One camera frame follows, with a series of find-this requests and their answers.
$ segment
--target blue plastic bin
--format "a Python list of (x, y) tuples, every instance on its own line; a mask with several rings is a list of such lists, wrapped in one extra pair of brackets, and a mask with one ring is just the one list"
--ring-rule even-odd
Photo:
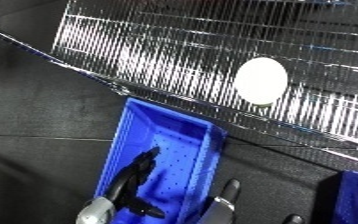
[(166, 213), (165, 219), (121, 210), (114, 224), (194, 224), (212, 183), (226, 131), (212, 123), (129, 98), (95, 196), (121, 168), (154, 146), (157, 166), (139, 196)]
[(358, 172), (343, 172), (333, 224), (358, 224)]

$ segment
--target metal wire rack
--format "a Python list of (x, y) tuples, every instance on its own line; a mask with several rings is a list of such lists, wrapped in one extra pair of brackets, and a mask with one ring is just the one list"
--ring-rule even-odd
[[(358, 0), (70, 0), (52, 54), (120, 94), (247, 134), (344, 157), (330, 148), (358, 149)], [(233, 86), (256, 57), (289, 74), (270, 107)]]

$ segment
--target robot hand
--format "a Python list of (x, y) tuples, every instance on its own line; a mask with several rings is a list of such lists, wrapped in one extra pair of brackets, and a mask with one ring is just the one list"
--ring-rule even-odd
[(95, 198), (77, 217), (76, 224), (105, 224), (115, 213), (124, 207), (137, 215), (164, 218), (164, 212), (136, 196), (155, 167), (155, 157), (160, 148), (155, 147), (138, 155), (133, 162), (124, 167), (113, 179), (105, 195)]

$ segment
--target wire grid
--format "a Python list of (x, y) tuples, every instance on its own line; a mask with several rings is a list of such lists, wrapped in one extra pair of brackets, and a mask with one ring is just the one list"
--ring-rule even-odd
[[(52, 53), (134, 96), (311, 147), (358, 148), (358, 1), (71, 0)], [(233, 86), (256, 57), (289, 73), (268, 108)]]

